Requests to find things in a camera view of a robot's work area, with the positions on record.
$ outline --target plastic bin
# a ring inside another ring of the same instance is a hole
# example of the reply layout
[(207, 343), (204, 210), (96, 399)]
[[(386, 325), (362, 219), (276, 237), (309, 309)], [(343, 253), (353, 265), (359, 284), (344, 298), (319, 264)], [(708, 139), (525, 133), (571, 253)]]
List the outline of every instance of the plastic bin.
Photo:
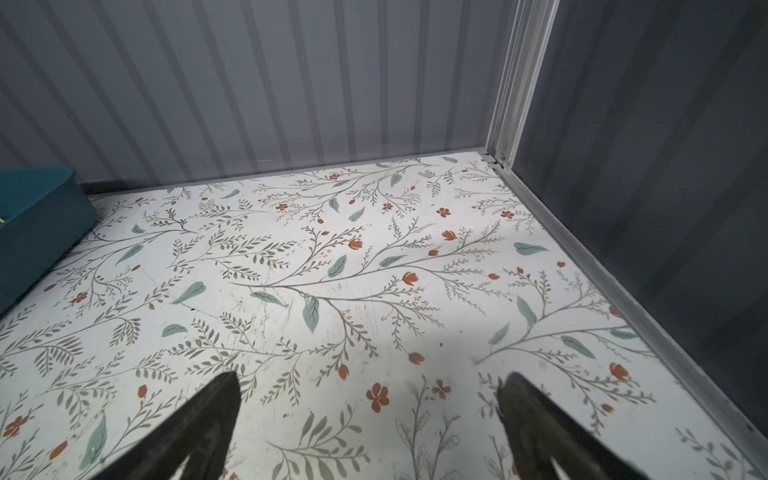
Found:
[(96, 209), (69, 167), (0, 171), (0, 315), (88, 232)]

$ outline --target metal wall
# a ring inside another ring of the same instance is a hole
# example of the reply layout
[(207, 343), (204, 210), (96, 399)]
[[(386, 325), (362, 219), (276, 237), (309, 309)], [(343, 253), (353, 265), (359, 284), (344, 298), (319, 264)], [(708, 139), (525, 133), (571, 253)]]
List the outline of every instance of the metal wall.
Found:
[(564, 0), (512, 165), (765, 433), (767, 12)]
[(485, 143), (512, 0), (2, 0), (0, 168), (92, 190)]

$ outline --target floor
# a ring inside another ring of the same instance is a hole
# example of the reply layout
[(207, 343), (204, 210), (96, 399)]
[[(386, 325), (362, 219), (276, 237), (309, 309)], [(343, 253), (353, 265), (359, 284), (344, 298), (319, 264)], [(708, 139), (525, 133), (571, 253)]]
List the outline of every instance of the floor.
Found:
[(512, 371), (651, 478), (760, 478), (476, 153), (96, 204), (0, 324), (0, 480), (90, 477), (227, 370), (226, 478), (514, 478)]

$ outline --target leaf pattern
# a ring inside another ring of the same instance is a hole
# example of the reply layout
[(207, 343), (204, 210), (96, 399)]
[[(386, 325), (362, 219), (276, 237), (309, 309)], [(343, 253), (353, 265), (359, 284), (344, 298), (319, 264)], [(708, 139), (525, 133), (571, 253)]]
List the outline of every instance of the leaf pattern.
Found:
[(179, 295), (179, 297), (171, 303), (173, 303), (174, 305), (177, 305), (179, 303), (186, 302), (193, 296), (200, 295), (204, 291), (205, 291), (205, 284), (203, 282), (195, 282), (189, 285), (189, 287), (184, 291), (184, 293)]
[(317, 323), (320, 320), (320, 303), (317, 298), (311, 295), (306, 296), (304, 300), (306, 301), (304, 310), (302, 311), (304, 323), (306, 323), (312, 333), (315, 333), (315, 328), (317, 328)]
[(405, 255), (395, 255), (394, 257), (386, 257), (384, 260), (379, 262), (379, 266), (382, 268), (386, 268), (388, 266), (393, 265), (394, 263), (397, 263), (399, 260), (405, 258)]
[(507, 336), (507, 332), (509, 331), (509, 323), (504, 325), (502, 328), (496, 330), (496, 333), (493, 334), (491, 339), (488, 341), (489, 345), (495, 345), (499, 342), (501, 342), (505, 336)]
[(80, 470), (85, 470), (98, 459), (104, 445), (107, 443), (107, 416), (102, 415), (101, 421), (91, 433), (88, 439), (88, 445), (85, 447), (85, 454), (80, 462)]
[(131, 258), (133, 255), (141, 252), (141, 249), (144, 248), (144, 245), (133, 245), (131, 248), (126, 250), (125, 253), (123, 253), (123, 256), (120, 257), (118, 260), (118, 263), (122, 262), (123, 260)]
[(366, 208), (363, 207), (360, 210), (356, 211), (354, 214), (349, 215), (349, 221), (356, 222), (360, 217), (362, 217), (362, 213), (365, 211), (366, 211)]
[(649, 478), (759, 478), (476, 153), (94, 203), (0, 321), (0, 478), (97, 475), (232, 371), (227, 478), (511, 480), (510, 365), (622, 451), (643, 422)]
[(583, 343), (579, 342), (574, 337), (563, 335), (560, 337), (560, 339), (563, 341), (566, 347), (576, 350), (583, 356), (588, 356), (591, 359), (594, 358), (594, 354), (587, 347), (585, 347)]
[(534, 253), (549, 251), (541, 245), (530, 245), (528, 243), (522, 242), (515, 242), (515, 250), (517, 250), (521, 255), (533, 255)]
[(253, 292), (250, 294), (252, 297), (257, 298), (263, 302), (275, 303), (276, 305), (284, 306), (283, 302), (279, 301), (276, 296), (267, 292)]
[(346, 265), (346, 255), (342, 255), (328, 269), (328, 276), (333, 278), (335, 276), (341, 275), (341, 273), (344, 271), (345, 265)]
[(532, 329), (533, 325), (536, 324), (536, 314), (533, 313), (531, 306), (521, 296), (518, 296), (518, 310), (525, 318), (525, 321), (528, 322), (528, 329)]
[(187, 330), (186, 326), (179, 325), (178, 323), (174, 323), (173, 325), (169, 325), (169, 326), (163, 328), (163, 335), (162, 336), (169, 336), (169, 335), (173, 335), (175, 333), (184, 333), (184, 332), (188, 332), (188, 331), (189, 330)]

